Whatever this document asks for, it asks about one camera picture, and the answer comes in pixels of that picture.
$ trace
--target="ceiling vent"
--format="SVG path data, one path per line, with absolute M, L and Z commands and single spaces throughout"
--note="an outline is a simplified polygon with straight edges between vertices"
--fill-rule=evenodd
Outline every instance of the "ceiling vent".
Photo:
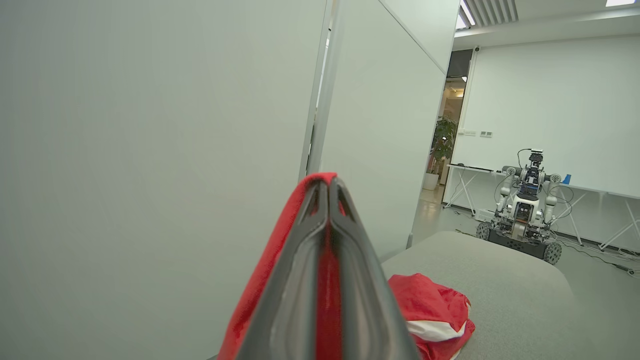
M 508 24 L 518 21 L 518 10 L 515 0 L 461 0 L 460 21 L 464 29 Z

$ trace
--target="potted plant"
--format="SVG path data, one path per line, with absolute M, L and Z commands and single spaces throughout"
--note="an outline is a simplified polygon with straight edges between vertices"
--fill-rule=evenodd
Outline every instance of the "potted plant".
M 444 164 L 446 159 L 451 159 L 453 154 L 453 143 L 456 138 L 456 131 L 458 130 L 458 124 L 448 115 L 442 115 L 438 117 L 436 123 L 436 129 L 433 132 L 433 139 L 431 140 L 431 163 L 427 167 L 427 173 L 424 174 L 423 188 L 427 190 L 434 190 L 438 185 L 438 171 Z

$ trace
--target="white partition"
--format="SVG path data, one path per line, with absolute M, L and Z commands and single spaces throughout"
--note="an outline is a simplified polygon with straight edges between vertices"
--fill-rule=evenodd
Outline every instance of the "white partition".
M 217 353 L 298 182 L 325 3 L 0 6 L 0 358 Z
M 381 3 L 345 3 L 320 169 L 345 180 L 385 259 L 412 230 L 445 75 Z
M 458 18 L 458 0 L 380 0 L 446 72 Z

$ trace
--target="white stripe on cloth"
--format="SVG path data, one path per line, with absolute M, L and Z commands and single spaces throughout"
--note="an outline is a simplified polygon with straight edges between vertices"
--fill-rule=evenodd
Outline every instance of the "white stripe on cloth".
M 445 341 L 459 338 L 465 333 L 467 322 L 462 324 L 459 331 L 455 331 L 448 322 L 436 322 L 429 320 L 407 321 L 409 332 L 426 341 Z
M 456 358 L 458 357 L 458 355 L 460 355 L 460 350 L 456 351 L 455 354 L 453 354 L 453 356 L 449 359 L 449 360 L 456 360 Z

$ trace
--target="ceiling light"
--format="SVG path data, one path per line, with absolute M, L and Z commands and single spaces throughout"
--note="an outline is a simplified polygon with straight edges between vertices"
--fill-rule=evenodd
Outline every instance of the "ceiling light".
M 458 14 L 458 20 L 456 21 L 456 30 L 466 29 L 466 28 L 467 28 L 467 25 L 465 24 L 465 21 L 462 20 L 462 16 Z
M 467 19 L 469 19 L 471 26 L 476 25 L 476 21 L 474 20 L 474 17 L 471 16 L 471 12 L 469 11 L 467 3 L 465 3 L 465 0 L 460 0 L 460 6 L 462 6 L 462 11 L 465 12 L 465 15 L 467 16 Z
M 620 5 L 629 5 L 633 4 L 636 0 L 607 0 L 607 4 L 605 6 L 620 6 Z

